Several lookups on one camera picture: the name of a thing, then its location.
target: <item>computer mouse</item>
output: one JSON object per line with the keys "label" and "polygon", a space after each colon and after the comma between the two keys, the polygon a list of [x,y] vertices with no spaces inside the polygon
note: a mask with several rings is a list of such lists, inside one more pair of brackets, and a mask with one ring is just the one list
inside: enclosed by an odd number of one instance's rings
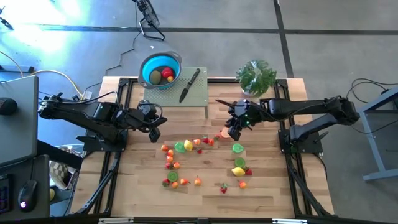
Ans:
{"label": "computer mouse", "polygon": [[30,212],[35,208],[37,200],[36,186],[36,180],[28,180],[21,189],[19,189],[18,206],[22,212]]}
{"label": "computer mouse", "polygon": [[15,100],[6,97],[0,97],[0,115],[9,116],[17,111],[18,105]]}

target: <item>kitchen knife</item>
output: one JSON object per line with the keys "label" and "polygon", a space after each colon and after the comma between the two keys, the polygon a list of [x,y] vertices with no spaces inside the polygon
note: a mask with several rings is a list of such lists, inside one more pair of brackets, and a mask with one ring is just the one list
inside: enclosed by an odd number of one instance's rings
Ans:
{"label": "kitchen knife", "polygon": [[197,76],[200,73],[200,69],[197,68],[196,72],[193,74],[191,80],[188,82],[187,86],[182,90],[181,96],[180,96],[180,103],[184,100],[185,96],[188,93],[189,88],[191,88],[191,85],[193,84],[193,82],[195,81],[195,79],[197,79]]}

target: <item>wooden tabletop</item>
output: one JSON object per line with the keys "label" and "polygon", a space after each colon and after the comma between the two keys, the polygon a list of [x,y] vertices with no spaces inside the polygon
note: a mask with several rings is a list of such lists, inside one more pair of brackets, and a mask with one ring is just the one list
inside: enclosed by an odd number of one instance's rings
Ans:
{"label": "wooden tabletop", "polygon": [[[100,95],[118,89],[120,77],[104,77]],[[306,100],[304,81],[301,78],[287,79],[292,100]],[[114,195],[112,216],[126,217],[239,217],[278,218],[293,217],[292,200],[284,155],[279,151],[277,130],[279,123],[264,122],[253,131],[242,131],[238,143],[244,146],[240,155],[231,152],[234,142],[221,140],[213,147],[203,146],[203,154],[176,153],[174,160],[181,163],[177,170],[180,178],[193,183],[199,176],[203,184],[164,188],[162,180],[169,172],[164,168],[165,154],[162,144],[173,146],[177,141],[198,139],[203,135],[212,138],[223,128],[229,118],[227,106],[215,99],[236,101],[248,98],[242,94],[238,84],[218,83],[208,85],[209,118],[197,108],[164,108],[168,121],[159,127],[162,135],[157,143],[150,143],[147,134],[130,131],[127,148],[122,153],[118,180]],[[143,97],[144,89],[133,86],[130,107],[135,108]],[[275,97],[269,89],[261,98]],[[109,95],[104,101],[114,101]],[[296,124],[309,122],[312,117],[294,117]],[[234,177],[233,159],[237,156],[246,160],[253,170],[251,177]],[[71,212],[77,211],[98,186],[103,152],[92,153],[83,161],[77,183]],[[330,213],[333,213],[325,172],[320,161],[312,154],[302,154],[308,188]],[[247,189],[238,187],[238,180],[247,182]],[[220,185],[226,183],[228,191],[220,192]],[[108,187],[105,188],[102,207],[105,206]],[[298,190],[300,207],[304,211],[301,191]]]}

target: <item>concrete floor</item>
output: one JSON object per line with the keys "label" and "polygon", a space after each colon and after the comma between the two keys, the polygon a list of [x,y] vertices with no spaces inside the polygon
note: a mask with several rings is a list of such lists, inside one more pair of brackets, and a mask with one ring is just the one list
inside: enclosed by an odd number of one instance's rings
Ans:
{"label": "concrete floor", "polygon": [[[134,5],[130,0],[3,2],[7,7],[2,16],[16,30],[9,32],[1,27],[0,49],[20,65],[67,73],[82,90],[100,82],[103,75],[137,75],[144,58],[166,50],[180,53],[184,66],[208,67],[209,75],[233,77],[244,62],[260,58],[278,71],[278,77],[287,76],[279,34],[236,32],[166,32],[165,42],[140,36],[135,51],[124,54],[121,66],[106,73],[107,68],[119,64],[122,52],[131,49],[135,32],[42,31],[26,23],[135,27]],[[286,29],[398,29],[398,2],[393,0],[279,2]],[[272,0],[152,0],[152,4],[161,27],[278,28]],[[304,78],[310,99],[345,95],[355,78],[398,81],[396,35],[287,35],[287,45],[294,77]],[[5,57],[0,57],[0,63],[11,64]],[[17,74],[0,73],[2,76],[17,78]],[[75,94],[63,77],[43,73],[39,79],[40,91]],[[375,99],[380,92],[371,85],[358,88],[358,95],[367,100]],[[350,100],[358,108],[363,105],[353,97]],[[355,126],[363,128],[361,123]],[[366,137],[345,126],[334,126],[328,131],[322,142],[335,213],[345,218],[397,222],[398,178],[365,183],[362,175],[377,171]],[[84,132],[64,121],[39,119],[39,139],[54,146],[79,144],[75,136]],[[398,154],[384,154],[388,157],[387,166],[394,167]],[[65,203],[53,207],[52,214],[62,214],[63,206]]]}

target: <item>lime slice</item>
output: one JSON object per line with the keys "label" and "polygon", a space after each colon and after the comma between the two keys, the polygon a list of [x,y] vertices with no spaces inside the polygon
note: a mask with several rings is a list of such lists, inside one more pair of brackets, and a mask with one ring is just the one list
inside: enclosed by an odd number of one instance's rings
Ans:
{"label": "lime slice", "polygon": [[235,152],[235,153],[243,152],[243,146],[240,145],[240,144],[234,144],[232,146],[232,151]]}
{"label": "lime slice", "polygon": [[175,149],[177,152],[184,153],[184,152],[185,152],[184,143],[182,143],[182,142],[177,142],[177,143],[175,143],[174,149]]}
{"label": "lime slice", "polygon": [[174,171],[170,171],[169,174],[167,174],[167,178],[170,182],[176,182],[178,180],[178,174]]}
{"label": "lime slice", "polygon": [[243,168],[245,164],[246,164],[246,162],[244,161],[243,158],[239,157],[239,158],[235,159],[235,166],[236,167]]}

